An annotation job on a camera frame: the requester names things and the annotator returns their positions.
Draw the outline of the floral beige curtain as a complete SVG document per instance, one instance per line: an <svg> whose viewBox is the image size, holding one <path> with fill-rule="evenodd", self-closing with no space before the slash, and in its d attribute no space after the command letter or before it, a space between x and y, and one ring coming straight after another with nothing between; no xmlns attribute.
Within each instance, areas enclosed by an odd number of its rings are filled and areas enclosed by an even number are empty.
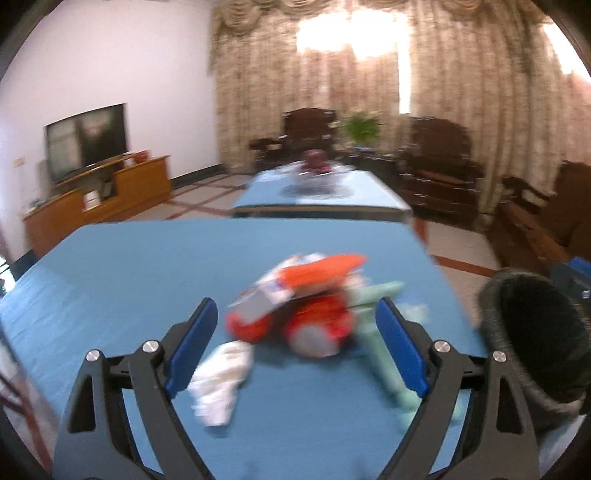
<svg viewBox="0 0 591 480"><path fill-rule="evenodd" d="M513 175L543 192L561 162L590 160L590 77L530 1L224 1L211 17L217 141L232 170L249 142L283 133L283 113L381 113L376 150L397 152L413 117L464 126L488 217Z"/></svg>

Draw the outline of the dark red fruit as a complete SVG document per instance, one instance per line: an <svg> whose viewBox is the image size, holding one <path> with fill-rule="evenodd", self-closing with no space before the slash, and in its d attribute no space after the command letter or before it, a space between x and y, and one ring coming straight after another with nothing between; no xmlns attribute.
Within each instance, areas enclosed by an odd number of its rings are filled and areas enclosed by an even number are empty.
<svg viewBox="0 0 591 480"><path fill-rule="evenodd" d="M301 159L300 172L302 174L322 175L332 172L328 154L322 149L310 149L304 151Z"/></svg>

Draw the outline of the orange plastic wrapper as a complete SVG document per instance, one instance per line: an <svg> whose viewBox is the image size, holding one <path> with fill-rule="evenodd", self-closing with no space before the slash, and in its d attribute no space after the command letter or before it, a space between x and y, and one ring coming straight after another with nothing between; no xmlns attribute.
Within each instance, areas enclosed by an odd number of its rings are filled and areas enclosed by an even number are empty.
<svg viewBox="0 0 591 480"><path fill-rule="evenodd" d="M356 270L366 263L360 254L332 255L317 261L280 269L277 274L281 284L297 297L322 293L339 287Z"/></svg>

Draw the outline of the black flat television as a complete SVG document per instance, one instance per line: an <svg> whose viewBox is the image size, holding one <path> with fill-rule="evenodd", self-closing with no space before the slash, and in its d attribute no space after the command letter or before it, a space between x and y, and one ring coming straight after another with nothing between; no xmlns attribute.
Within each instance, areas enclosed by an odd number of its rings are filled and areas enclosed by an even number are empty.
<svg viewBox="0 0 591 480"><path fill-rule="evenodd" d="M110 105L47 125L44 129L49 177L60 183L128 152L125 104Z"/></svg>

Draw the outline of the black trash bin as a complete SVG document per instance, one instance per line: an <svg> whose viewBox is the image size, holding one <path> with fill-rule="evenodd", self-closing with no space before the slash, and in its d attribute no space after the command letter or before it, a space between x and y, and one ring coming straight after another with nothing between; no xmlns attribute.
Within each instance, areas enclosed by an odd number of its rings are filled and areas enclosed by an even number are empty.
<svg viewBox="0 0 591 480"><path fill-rule="evenodd" d="M549 279L503 269L478 294L480 332L506 354L523 388L536 433L584 411L590 391L590 320Z"/></svg>

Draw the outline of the glass fruit bowl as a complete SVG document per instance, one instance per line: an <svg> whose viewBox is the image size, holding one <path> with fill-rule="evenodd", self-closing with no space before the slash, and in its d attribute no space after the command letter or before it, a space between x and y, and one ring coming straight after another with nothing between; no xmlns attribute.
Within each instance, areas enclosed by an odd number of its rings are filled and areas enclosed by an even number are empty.
<svg viewBox="0 0 591 480"><path fill-rule="evenodd" d="M304 162L297 161L280 167L280 173L287 176L287 192L294 195L329 195L337 192L346 175L353 167L329 161L328 170L318 173L304 170Z"/></svg>

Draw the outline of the red teapot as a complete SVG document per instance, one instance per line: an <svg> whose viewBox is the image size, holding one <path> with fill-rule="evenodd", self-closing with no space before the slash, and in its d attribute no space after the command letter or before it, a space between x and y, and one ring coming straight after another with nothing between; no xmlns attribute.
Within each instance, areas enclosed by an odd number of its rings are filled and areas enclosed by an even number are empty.
<svg viewBox="0 0 591 480"><path fill-rule="evenodd" d="M149 150L136 151L132 154L132 158L135 164L141 164L151 158L151 152Z"/></svg>

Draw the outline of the white plastic bag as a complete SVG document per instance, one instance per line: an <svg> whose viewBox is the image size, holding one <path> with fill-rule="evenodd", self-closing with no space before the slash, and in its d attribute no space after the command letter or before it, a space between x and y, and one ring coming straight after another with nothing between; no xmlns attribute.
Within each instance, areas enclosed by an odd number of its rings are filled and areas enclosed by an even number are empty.
<svg viewBox="0 0 591 480"><path fill-rule="evenodd" d="M238 390L253 365L254 346L243 341L223 343L201 361L186 390L193 399L195 415L207 427L228 425Z"/></svg>

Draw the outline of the blue tablecloth near table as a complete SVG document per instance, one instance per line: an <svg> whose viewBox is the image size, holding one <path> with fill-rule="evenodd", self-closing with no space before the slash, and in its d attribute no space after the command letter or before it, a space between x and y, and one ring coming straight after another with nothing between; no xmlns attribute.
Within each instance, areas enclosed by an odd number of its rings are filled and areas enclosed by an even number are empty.
<svg viewBox="0 0 591 480"><path fill-rule="evenodd" d="M225 310L294 254L356 253L373 283L402 281L428 308L426 330L458 351L486 350L412 228L343 220L200 219L82 227L41 258L1 302L1 323L29 378L62 415L85 354L135 351L186 320L204 298ZM176 412L218 479L374 479L403 438L362 358L308 361L256 349L231 424L209 430L189 393Z"/></svg>

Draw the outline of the blue tablecloth far table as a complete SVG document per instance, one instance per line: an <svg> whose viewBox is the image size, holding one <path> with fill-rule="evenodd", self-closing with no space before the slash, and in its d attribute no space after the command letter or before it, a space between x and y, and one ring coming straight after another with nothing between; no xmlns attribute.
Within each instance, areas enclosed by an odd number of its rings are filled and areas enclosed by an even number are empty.
<svg viewBox="0 0 591 480"><path fill-rule="evenodd" d="M317 218L389 221L410 224L412 208L373 173L353 170L329 195L287 192L280 167L254 176L230 214L233 218Z"/></svg>

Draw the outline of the dark wooden sofa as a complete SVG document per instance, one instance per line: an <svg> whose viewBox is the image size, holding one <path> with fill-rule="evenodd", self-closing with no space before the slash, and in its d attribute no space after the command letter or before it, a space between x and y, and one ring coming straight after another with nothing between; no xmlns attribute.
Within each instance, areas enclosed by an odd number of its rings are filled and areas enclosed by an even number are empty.
<svg viewBox="0 0 591 480"><path fill-rule="evenodd" d="M503 267L544 276L556 263L590 259L590 167L564 161L546 195L506 176L487 239Z"/></svg>

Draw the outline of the blue tablecloth table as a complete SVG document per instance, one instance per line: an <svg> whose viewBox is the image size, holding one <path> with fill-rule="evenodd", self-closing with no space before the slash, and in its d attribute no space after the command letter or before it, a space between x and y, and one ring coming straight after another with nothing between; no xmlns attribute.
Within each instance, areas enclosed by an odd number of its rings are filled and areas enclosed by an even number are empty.
<svg viewBox="0 0 591 480"><path fill-rule="evenodd" d="M353 170L329 195L287 192L280 167L254 176L230 214L233 218L317 218L389 221L410 224L412 208L373 173Z"/></svg>
<svg viewBox="0 0 591 480"><path fill-rule="evenodd" d="M426 330L458 351L486 350L412 228L343 220L200 219L82 227L41 258L1 302L1 323L29 378L62 415L85 354L135 351L186 320L204 298L225 310L294 254L356 253L373 283L402 281L428 308ZM209 430L189 393L176 412L218 479L374 479L403 438L362 358L308 361L256 349L231 424Z"/></svg>

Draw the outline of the green potted plant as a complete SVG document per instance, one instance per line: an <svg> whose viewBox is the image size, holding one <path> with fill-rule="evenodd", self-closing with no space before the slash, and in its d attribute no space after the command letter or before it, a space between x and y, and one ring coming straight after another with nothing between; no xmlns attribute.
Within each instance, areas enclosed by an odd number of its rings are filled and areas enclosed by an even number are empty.
<svg viewBox="0 0 591 480"><path fill-rule="evenodd" d="M354 147L375 147L382 128L381 113L376 110L351 109L342 115L342 136Z"/></svg>

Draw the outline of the wooden TV cabinet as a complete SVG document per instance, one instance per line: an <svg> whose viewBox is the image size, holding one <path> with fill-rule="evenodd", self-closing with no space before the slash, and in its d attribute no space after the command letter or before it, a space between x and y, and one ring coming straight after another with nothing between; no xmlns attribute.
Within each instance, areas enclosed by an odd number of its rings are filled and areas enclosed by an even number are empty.
<svg viewBox="0 0 591 480"><path fill-rule="evenodd" d="M53 197L24 217L31 249L42 257L78 228L129 219L168 200L168 157L105 160L52 187Z"/></svg>

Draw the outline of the red paper cup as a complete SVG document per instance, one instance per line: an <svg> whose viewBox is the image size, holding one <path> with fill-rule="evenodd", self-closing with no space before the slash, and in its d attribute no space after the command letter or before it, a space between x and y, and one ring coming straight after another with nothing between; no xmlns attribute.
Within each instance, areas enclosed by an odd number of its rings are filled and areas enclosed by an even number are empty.
<svg viewBox="0 0 591 480"><path fill-rule="evenodd" d="M226 315L226 330L235 339L257 344L280 342L304 358L338 355L356 328L356 317L337 294L294 300L262 318L247 322L235 310Z"/></svg>

